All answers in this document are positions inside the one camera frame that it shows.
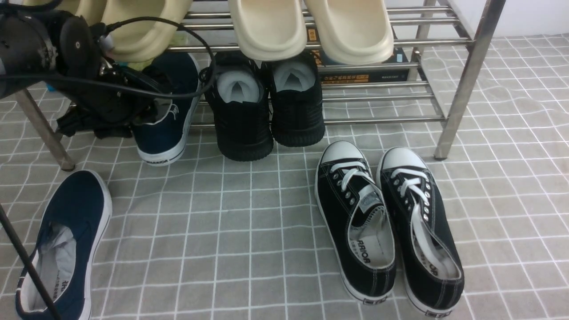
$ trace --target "white wall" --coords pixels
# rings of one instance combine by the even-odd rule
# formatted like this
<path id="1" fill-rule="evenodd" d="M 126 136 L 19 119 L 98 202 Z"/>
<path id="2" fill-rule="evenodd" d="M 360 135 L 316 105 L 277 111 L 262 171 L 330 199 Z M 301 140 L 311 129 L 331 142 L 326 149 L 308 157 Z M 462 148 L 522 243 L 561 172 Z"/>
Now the white wall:
<path id="1" fill-rule="evenodd" d="M 385 0 L 385 2 L 391 7 L 423 4 L 423 0 Z M 454 3 L 465 16 L 467 24 L 475 30 L 486 0 L 454 0 Z M 506 0 L 496 36 L 568 33 L 568 16 L 569 0 Z M 449 28 L 436 27 L 432 29 L 431 36 L 446 37 L 453 36 L 453 33 Z"/>

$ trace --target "sneaker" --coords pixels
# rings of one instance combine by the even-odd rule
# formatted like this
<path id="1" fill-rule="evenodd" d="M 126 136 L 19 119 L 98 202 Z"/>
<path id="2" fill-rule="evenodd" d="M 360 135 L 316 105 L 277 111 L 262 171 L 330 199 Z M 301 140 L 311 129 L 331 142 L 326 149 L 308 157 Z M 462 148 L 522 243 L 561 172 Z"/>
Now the sneaker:
<path id="1" fill-rule="evenodd" d="M 273 137 L 261 70 L 240 51 L 219 52 L 215 61 L 219 72 L 205 99 L 213 110 L 219 150 L 235 161 L 266 157 L 273 150 Z M 204 83 L 211 76 L 208 71 L 201 73 Z"/>
<path id="2" fill-rule="evenodd" d="M 197 92 L 199 65 L 194 57 L 183 52 L 165 52 L 145 69 L 152 78 L 173 87 L 174 94 Z M 185 143 L 192 116 L 200 97 L 192 100 L 156 100 L 156 122 L 131 126 L 138 154 L 151 166 L 167 166 L 178 160 Z"/>
<path id="3" fill-rule="evenodd" d="M 93 257 L 112 211 L 109 190 L 92 171 L 67 177 L 47 205 L 30 259 L 62 319 L 91 315 Z M 52 319 L 26 268 L 16 289 L 16 310 L 24 320 Z"/>
<path id="4" fill-rule="evenodd" d="M 450 314 L 464 289 L 464 273 L 432 173 L 413 151 L 388 150 L 377 171 L 401 245 L 405 288 L 423 314 Z"/>
<path id="5" fill-rule="evenodd" d="M 324 136 L 322 85 L 310 52 L 284 61 L 264 63 L 273 105 L 271 131 L 287 147 L 305 147 Z"/>
<path id="6" fill-rule="evenodd" d="M 314 189 L 348 293 L 365 305 L 385 301 L 395 280 L 395 241 L 364 155 L 347 141 L 329 145 Z"/>

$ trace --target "stainless steel shoe rack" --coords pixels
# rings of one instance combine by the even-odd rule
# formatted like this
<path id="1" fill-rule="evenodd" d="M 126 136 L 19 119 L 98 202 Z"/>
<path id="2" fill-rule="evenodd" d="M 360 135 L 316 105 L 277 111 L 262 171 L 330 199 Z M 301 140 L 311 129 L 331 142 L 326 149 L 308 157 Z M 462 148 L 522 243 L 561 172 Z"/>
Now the stainless steel shoe rack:
<path id="1" fill-rule="evenodd" d="M 327 102 L 362 102 L 362 101 L 393 101 L 393 100 L 430 100 L 435 110 L 433 116 L 403 116 L 403 117 L 376 117 L 376 118 L 349 118 L 349 119 L 325 119 L 326 125 L 370 125 L 403 122 L 441 122 L 443 131 L 440 135 L 436 150 L 436 159 L 446 159 L 456 137 L 456 132 L 460 121 L 466 110 L 468 101 L 476 84 L 476 79 L 486 57 L 490 41 L 496 30 L 500 15 L 506 0 L 486 0 L 484 11 L 480 18 L 480 23 L 476 32 L 470 30 L 465 24 L 465 19 L 453 0 L 424 0 L 422 7 L 397 7 L 389 8 L 388 12 L 393 26 L 418 26 L 417 36 L 414 39 L 395 40 L 395 46 L 412 48 L 412 54 L 408 63 L 379 64 L 363 66 L 330 66 L 323 67 L 322 72 L 331 71 L 363 71 L 370 69 L 390 70 L 390 69 L 409 69 L 409 80 L 407 82 L 393 83 L 365 83 L 365 84 L 333 84 L 324 85 L 324 89 L 362 89 L 362 88 L 426 88 L 426 93 L 408 93 L 400 95 L 377 95 L 377 96 L 345 96 L 345 97 L 326 97 Z M 398 18 L 401 15 L 420 14 L 419 18 Z M 434 17 L 435 14 L 443 14 L 443 17 Z M 309 18 L 308 11 L 304 12 L 305 17 Z M 230 21 L 229 13 L 193 13 L 186 15 L 187 26 L 196 31 L 209 30 L 232 30 L 231 22 L 219 23 L 219 19 Z M 214 22 L 195 21 L 215 20 Z M 307 19 L 307 25 L 314 22 Z M 429 29 L 434 24 L 446 24 L 454 26 L 457 38 L 452 39 L 431 39 L 428 37 Z M 423 72 L 422 55 L 425 47 L 435 46 L 466 46 L 469 55 L 465 63 L 464 71 L 460 78 L 460 83 L 449 112 L 445 114 L 442 110 L 441 101 L 438 93 L 431 88 L 427 75 Z M 321 48 L 319 43 L 308 43 L 307 49 Z M 212 46 L 214 51 L 239 50 L 237 45 Z M 170 47 L 168 51 L 178 52 L 205 52 L 202 46 L 178 46 Z M 65 148 L 60 143 L 61 135 L 54 133 L 49 126 L 46 118 L 36 105 L 34 99 L 27 90 L 16 94 L 18 104 L 30 120 L 30 123 L 38 131 L 42 140 L 50 150 L 53 157 L 63 170 L 72 171 L 75 163 L 69 157 Z M 213 123 L 194 123 L 194 129 L 208 129 L 214 127 Z"/>

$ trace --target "power cord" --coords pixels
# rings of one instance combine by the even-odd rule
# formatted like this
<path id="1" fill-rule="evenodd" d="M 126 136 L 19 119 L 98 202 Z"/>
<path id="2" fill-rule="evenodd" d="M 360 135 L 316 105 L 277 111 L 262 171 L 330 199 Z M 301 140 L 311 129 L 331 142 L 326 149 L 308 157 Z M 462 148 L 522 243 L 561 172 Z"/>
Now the power cord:
<path id="1" fill-rule="evenodd" d="M 51 5 L 52 3 L 58 2 L 58 1 L 61 2 L 60 0 L 54 0 L 50 3 L 48 3 L 48 5 Z M 215 63 L 215 57 L 214 57 L 213 51 L 210 48 L 210 46 L 208 45 L 208 43 L 202 37 L 200 37 L 197 33 L 190 30 L 188 27 L 184 26 L 181 23 L 177 23 L 174 21 L 170 21 L 170 20 L 158 18 L 158 17 L 137 17 L 137 18 L 132 18 L 132 19 L 128 19 L 125 21 L 120 21 L 120 22 L 116 22 L 116 23 L 112 23 L 112 24 L 108 25 L 106 27 L 105 32 L 104 32 L 104 36 L 109 35 L 109 33 L 111 33 L 112 31 L 114 31 L 114 30 L 116 30 L 122 26 L 125 26 L 125 25 L 130 24 L 130 23 L 134 23 L 134 22 L 139 22 L 139 21 L 156 21 L 156 22 L 167 23 L 167 24 L 170 24 L 172 26 L 177 27 L 178 30 L 185 31 L 185 32 L 189 33 L 190 35 L 192 35 L 192 37 L 197 39 L 205 47 L 205 50 L 208 53 L 209 58 L 211 59 L 211 64 L 209 65 L 210 75 L 216 73 L 217 65 Z M 123 93 L 129 93 L 129 94 L 135 95 L 135 96 L 162 98 L 162 99 L 192 99 L 192 98 L 195 98 L 195 97 L 198 97 L 198 96 L 201 96 L 202 94 L 204 94 L 207 90 L 209 90 L 211 88 L 211 86 L 215 82 L 215 77 L 210 77 L 209 81 L 202 87 L 202 89 L 200 91 L 194 92 L 194 93 L 185 93 L 185 94 L 175 94 L 174 95 L 174 94 L 166 94 L 166 93 L 159 93 L 159 92 L 154 92 L 154 91 L 136 89 L 136 88 L 131 88 L 131 87 L 127 87 L 127 86 L 119 85 L 119 84 L 111 84 L 111 83 L 105 83 L 105 82 L 96 81 L 96 80 L 88 80 L 88 79 L 82 79 L 82 78 L 76 78 L 76 77 L 65 77 L 65 76 L 59 76 L 59 75 L 44 75 L 41 73 L 40 74 L 31 73 L 31 74 L 26 74 L 26 75 L 0 75 L 0 81 L 16 80 L 16 79 L 33 79 L 33 80 L 41 80 L 41 81 L 59 81 L 59 82 L 68 82 L 68 83 L 75 83 L 75 84 L 94 85 L 94 86 L 98 86 L 98 87 L 103 87 L 103 88 L 107 88 L 107 89 L 113 89 L 113 90 L 121 91 Z"/>

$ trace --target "white rubber toe cap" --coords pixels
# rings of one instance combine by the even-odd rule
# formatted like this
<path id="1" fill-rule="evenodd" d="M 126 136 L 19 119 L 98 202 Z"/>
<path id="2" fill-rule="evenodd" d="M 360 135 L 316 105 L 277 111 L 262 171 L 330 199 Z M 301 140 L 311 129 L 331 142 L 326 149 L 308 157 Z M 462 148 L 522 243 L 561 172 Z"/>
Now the white rubber toe cap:
<path id="1" fill-rule="evenodd" d="M 385 153 L 381 170 L 404 166 L 427 168 L 423 159 L 413 151 L 404 147 L 395 147 Z"/>
<path id="2" fill-rule="evenodd" d="M 337 141 L 326 148 L 324 155 L 322 155 L 321 163 L 346 158 L 363 159 L 364 155 L 355 145 L 348 141 Z"/>

